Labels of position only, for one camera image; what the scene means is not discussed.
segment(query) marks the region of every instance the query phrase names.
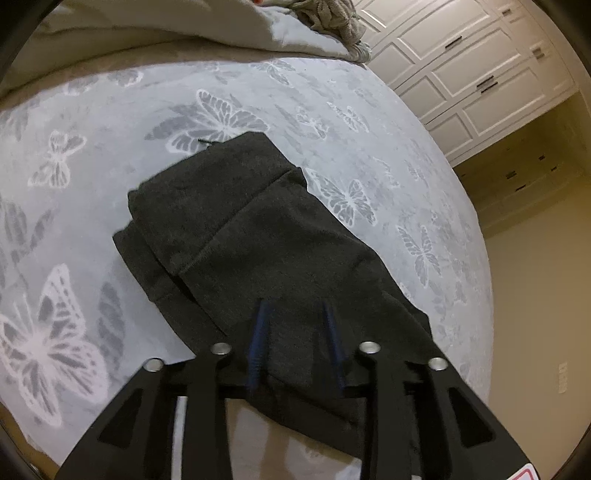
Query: gray blanket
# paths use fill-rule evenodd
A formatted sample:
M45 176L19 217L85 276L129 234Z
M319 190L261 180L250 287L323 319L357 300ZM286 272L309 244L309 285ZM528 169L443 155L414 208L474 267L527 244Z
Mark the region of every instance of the gray blanket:
M126 48L186 37L366 62L369 47L312 31L289 9L251 0L64 0L27 41L0 97L53 70Z

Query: drawer handle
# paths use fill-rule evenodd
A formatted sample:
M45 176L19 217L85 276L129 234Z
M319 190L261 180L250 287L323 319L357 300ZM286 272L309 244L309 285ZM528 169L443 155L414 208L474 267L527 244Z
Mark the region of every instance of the drawer handle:
M484 92L487 92L488 90L490 90L493 87L496 87L497 85L499 85L499 82L495 82L492 85L489 85L488 87L486 87L483 91L480 92L480 94L482 95Z
M491 80L493 80L495 78L494 75L491 75L490 77L485 78L484 80L482 80L478 85L476 85L476 90L479 90L480 87L484 87L484 85L488 82L490 82Z
M450 48L453 48L453 47L455 47L457 44L459 44L459 43L462 41L462 39L463 39L463 38L464 38L464 37L462 37L462 36L460 35L460 36L459 36L459 37L457 37L455 40L452 40L451 42L449 42L449 43L448 43L448 44L445 46L445 49L446 49L446 50L448 50L448 49L450 49Z
M546 54L542 51L542 47L534 48L531 52L534 54L534 57L537 60L543 59L546 56Z

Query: white cabinet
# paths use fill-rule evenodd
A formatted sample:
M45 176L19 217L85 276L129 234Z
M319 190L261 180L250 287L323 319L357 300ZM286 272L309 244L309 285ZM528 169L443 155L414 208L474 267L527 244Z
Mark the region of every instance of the white cabinet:
M431 121L427 130L451 160L534 112L551 95L536 59L529 59Z
M393 24L392 31L386 29L371 37L376 43L370 43L374 56L368 66L395 89L495 20L493 9L477 0L432 1L400 26Z
M519 0L361 0L368 66L458 163L576 91Z
M494 8L499 15L509 15L521 6L519 0L486 0L486 3Z
M426 124L528 56L529 51L513 42L508 27L499 20L437 58L395 91Z
M430 0L361 0L356 5L356 10L375 31L386 32L389 28L404 23L429 2Z

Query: bed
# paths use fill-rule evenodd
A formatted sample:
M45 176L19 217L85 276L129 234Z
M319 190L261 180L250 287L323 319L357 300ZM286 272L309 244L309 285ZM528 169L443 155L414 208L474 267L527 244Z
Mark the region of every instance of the bed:
M381 256L488 397L492 294L478 219L397 95L360 64L175 41L78 63L0 104L0 397L57 464L146 359L192 357L112 242L131 218L127 192L206 148L197 138L245 131L265 132L303 169L309 192ZM228 410L238 480L359 475L358 460L245 403Z

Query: black fabric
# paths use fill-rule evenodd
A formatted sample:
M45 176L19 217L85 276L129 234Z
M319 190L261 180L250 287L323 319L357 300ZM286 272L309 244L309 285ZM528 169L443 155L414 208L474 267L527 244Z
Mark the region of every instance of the black fabric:
M253 405L361 456L363 401L311 393L326 356L320 301L332 300L350 338L384 344L393 322L418 322L430 334L428 318L379 256L308 194L301 169L264 134L247 133L146 181L129 193L129 209L133 221L115 235L117 249L186 345L197 352L232 338L258 298L278 299L271 378ZM423 335L408 330L409 342Z

